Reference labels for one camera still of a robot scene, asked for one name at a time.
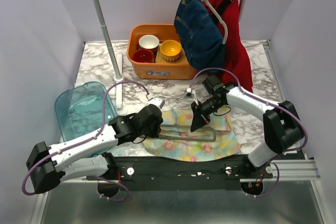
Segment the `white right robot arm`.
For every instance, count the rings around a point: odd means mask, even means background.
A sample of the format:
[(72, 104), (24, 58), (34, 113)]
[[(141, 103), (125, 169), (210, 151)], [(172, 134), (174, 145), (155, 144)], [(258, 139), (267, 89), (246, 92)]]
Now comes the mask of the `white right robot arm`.
[(255, 177), (260, 167), (304, 138), (303, 126), (291, 102), (268, 101), (238, 84), (223, 84), (215, 75), (206, 78), (202, 85), (211, 97), (204, 102), (194, 98), (191, 104), (191, 132), (208, 125), (211, 122), (210, 115), (226, 105), (237, 107), (263, 123), (264, 142), (244, 157), (243, 163), (239, 165), (239, 172), (246, 177)]

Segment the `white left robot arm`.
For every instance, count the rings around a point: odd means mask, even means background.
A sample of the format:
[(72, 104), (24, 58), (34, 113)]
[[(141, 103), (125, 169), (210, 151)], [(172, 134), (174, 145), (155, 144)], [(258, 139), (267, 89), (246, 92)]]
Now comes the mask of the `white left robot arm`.
[(158, 137), (163, 122), (161, 109), (160, 105), (148, 104), (137, 113), (116, 116), (92, 134), (51, 146), (45, 142), (35, 144), (26, 161), (23, 193), (30, 196), (56, 188), (71, 176), (66, 168), (94, 153), (134, 143), (141, 136)]

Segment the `floral cloth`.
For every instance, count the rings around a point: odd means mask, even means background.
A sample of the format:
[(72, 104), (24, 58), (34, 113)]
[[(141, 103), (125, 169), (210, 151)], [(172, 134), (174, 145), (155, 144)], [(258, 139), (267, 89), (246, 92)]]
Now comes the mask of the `floral cloth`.
[(152, 155), (186, 162), (206, 162), (240, 152), (240, 144), (233, 131), (230, 108), (224, 107), (210, 116), (207, 125), (217, 131), (215, 142), (165, 140), (147, 138), (143, 144)]

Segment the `grey hanger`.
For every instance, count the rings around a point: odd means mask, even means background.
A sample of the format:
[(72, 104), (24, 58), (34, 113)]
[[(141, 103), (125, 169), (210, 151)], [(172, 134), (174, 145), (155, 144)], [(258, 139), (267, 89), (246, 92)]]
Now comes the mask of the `grey hanger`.
[(163, 123), (159, 138), (165, 140), (184, 140), (197, 142), (215, 142), (217, 131), (205, 126), (191, 132), (193, 113), (191, 109), (171, 108), (162, 112)]
[(219, 13), (216, 11), (216, 9), (210, 4), (208, 0), (203, 0), (207, 7), (212, 11), (212, 13), (215, 15), (215, 17), (218, 19), (219, 23), (223, 26), (224, 29), (224, 35), (223, 35), (223, 41), (222, 44), (225, 45), (227, 42), (227, 37), (228, 37), (228, 28), (226, 23), (222, 20), (221, 16)]

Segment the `red skirt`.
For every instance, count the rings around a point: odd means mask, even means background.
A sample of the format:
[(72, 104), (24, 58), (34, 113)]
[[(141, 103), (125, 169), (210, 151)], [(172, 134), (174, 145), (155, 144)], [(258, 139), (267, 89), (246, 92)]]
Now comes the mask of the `red skirt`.
[(218, 73), (224, 83), (237, 83), (253, 92), (253, 78), (248, 53), (240, 39), (238, 0), (208, 0), (227, 26), (227, 32), (208, 6), (204, 20), (207, 63), (202, 68), (213, 68), (208, 73)]

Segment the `blue denim skirt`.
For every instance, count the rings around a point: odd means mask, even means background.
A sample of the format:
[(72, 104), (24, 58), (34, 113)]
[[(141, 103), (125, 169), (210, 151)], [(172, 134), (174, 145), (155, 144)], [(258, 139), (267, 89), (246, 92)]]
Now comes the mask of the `blue denim skirt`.
[(200, 71), (224, 66), (224, 37), (201, 0), (181, 0), (174, 27), (194, 69)]

